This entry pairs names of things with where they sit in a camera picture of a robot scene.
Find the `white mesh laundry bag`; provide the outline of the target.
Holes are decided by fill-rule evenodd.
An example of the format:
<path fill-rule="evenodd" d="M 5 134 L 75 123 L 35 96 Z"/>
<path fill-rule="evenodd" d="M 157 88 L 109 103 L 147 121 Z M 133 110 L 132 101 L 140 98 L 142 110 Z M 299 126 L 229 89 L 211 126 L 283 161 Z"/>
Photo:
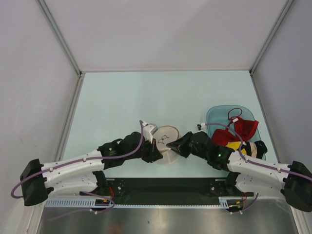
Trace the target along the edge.
<path fill-rule="evenodd" d="M 153 134 L 153 138 L 156 140 L 156 146 L 162 155 L 162 158 L 157 160 L 156 163 L 160 165 L 169 165 L 177 161 L 179 155 L 176 154 L 166 145 L 179 139 L 179 131 L 173 126 L 161 126 Z"/>

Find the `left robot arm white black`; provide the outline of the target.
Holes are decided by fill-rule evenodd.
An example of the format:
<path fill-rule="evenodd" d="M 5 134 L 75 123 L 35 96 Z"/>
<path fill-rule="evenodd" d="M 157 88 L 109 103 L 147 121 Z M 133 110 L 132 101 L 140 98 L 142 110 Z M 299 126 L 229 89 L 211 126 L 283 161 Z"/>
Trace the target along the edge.
<path fill-rule="evenodd" d="M 33 159 L 20 175 L 21 198 L 30 207 L 55 194 L 103 195 L 108 189 L 103 171 L 137 158 L 147 163 L 163 158 L 155 138 L 133 132 L 72 160 L 41 163 Z"/>

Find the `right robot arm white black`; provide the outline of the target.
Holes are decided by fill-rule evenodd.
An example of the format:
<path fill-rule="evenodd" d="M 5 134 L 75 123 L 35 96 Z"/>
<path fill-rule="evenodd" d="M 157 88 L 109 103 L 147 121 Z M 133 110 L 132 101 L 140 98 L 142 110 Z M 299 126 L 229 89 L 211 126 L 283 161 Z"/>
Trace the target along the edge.
<path fill-rule="evenodd" d="M 305 165 L 293 161 L 291 165 L 271 163 L 216 145 L 203 132 L 188 132 L 167 144 L 182 157 L 194 155 L 207 161 L 217 170 L 228 172 L 225 191 L 232 196 L 240 193 L 283 198 L 292 207 L 312 210 L 312 174 Z"/>

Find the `red bra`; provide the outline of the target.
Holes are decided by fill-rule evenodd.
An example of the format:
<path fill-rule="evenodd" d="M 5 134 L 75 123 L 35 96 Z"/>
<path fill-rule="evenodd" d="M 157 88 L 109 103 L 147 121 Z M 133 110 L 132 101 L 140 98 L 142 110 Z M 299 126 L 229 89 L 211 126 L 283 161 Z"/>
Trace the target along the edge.
<path fill-rule="evenodd" d="M 259 125 L 252 115 L 244 116 L 244 111 L 240 107 L 212 110 L 208 122 L 217 124 L 212 131 L 212 141 L 222 146 L 240 140 L 251 140 Z"/>

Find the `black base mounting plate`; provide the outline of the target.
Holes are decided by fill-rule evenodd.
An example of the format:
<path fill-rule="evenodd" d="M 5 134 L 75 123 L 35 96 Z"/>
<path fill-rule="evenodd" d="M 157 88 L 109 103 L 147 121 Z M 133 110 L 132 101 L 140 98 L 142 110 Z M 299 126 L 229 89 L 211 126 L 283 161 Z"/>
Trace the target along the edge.
<path fill-rule="evenodd" d="M 252 192 L 227 188 L 225 178 L 115 178 L 91 193 L 112 196 L 117 205 L 216 205 L 220 197 L 246 199 Z"/>

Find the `teal transparent plastic basin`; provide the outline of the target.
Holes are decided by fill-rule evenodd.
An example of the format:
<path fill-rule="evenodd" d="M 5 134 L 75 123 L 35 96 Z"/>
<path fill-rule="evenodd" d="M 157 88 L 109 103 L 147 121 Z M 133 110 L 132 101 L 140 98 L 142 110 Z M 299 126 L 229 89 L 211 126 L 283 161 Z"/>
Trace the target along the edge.
<path fill-rule="evenodd" d="M 238 150 L 242 153 L 265 160 L 268 149 L 261 140 L 258 125 L 252 112 L 243 106 L 220 105 L 212 107 L 206 114 L 207 133 L 216 145 Z"/>

